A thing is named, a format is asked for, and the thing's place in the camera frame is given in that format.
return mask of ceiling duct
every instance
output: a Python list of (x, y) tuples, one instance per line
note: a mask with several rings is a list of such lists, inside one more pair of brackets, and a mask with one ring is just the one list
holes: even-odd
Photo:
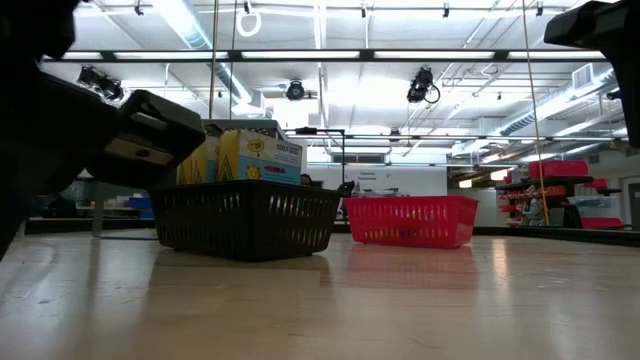
[[(197, 12), (189, 0), (154, 0), (153, 8), (190, 49), (213, 49), (213, 42), (198, 20)], [(253, 91), (236, 74), (231, 73), (227, 64), (216, 63), (213, 71), (237, 104), (250, 104), (249, 106), (254, 106), (256, 113), (264, 114), (262, 107), (252, 104), (259, 96), (254, 97)], [(246, 112), (247, 107), (243, 106), (243, 110)]]
[[(616, 77), (613, 68), (609, 64), (594, 64), (592, 68), (592, 76), (590, 79), (585, 80), (579, 84), (570, 81), (564, 86), (557, 88), (556, 90), (544, 95), (540, 99), (537, 99), (537, 115), (538, 121), (544, 120), (560, 113), (570, 107), (576, 105), (578, 101), (598, 92), (608, 86), (616, 84)], [(584, 78), (585, 74), (574, 73), (574, 78)], [(490, 136), (509, 136), (514, 132), (524, 129), (529, 125), (536, 122), (533, 105), (527, 106), (524, 110), (515, 113), (512, 116), (507, 117), (502, 121), (502, 125), (495, 128), (488, 133)], [(475, 152), (478, 149), (488, 145), (490, 141), (487, 140), (474, 140), (468, 141), (462, 144), (456, 144), (453, 147), (453, 155), (465, 154)]]

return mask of table surface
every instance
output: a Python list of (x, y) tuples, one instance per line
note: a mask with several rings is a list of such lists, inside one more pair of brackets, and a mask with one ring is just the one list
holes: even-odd
[[(140, 236), (145, 232), (129, 232)], [(0, 263), (10, 359), (637, 359), (640, 249), (475, 237), (239, 263), (27, 236)]]

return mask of crayola box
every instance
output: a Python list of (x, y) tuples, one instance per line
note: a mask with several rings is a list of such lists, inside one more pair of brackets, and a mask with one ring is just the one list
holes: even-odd
[(218, 181), (267, 180), (300, 185), (302, 146), (248, 130), (220, 137)]
[(178, 166), (178, 184), (216, 182), (220, 138), (209, 136)]

